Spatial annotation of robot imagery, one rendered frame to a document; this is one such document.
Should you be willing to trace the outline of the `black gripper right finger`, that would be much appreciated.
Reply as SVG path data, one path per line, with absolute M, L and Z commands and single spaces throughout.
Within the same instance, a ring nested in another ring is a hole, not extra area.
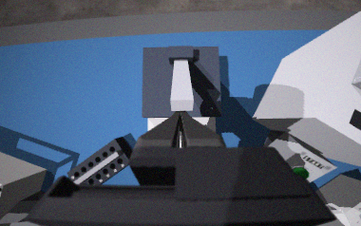
M 180 137 L 181 147 L 226 147 L 221 135 L 191 118 L 185 111 L 180 112 Z

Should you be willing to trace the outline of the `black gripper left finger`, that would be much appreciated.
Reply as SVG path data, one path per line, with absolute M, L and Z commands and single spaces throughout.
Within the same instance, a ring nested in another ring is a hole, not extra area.
M 178 130 L 179 128 L 179 130 Z M 134 148 L 138 146 L 172 146 L 180 147 L 181 137 L 181 112 L 175 113 L 165 121 L 156 125 L 138 137 Z

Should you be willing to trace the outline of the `blue bench mat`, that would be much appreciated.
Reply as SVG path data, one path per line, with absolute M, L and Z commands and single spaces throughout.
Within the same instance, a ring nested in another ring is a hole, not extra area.
M 142 118 L 144 47 L 218 47 L 227 147 L 263 146 L 252 118 L 281 60 L 327 30 L 239 30 L 65 40 L 0 47 L 0 152 L 47 169 L 41 191 L 109 142 L 131 150 Z

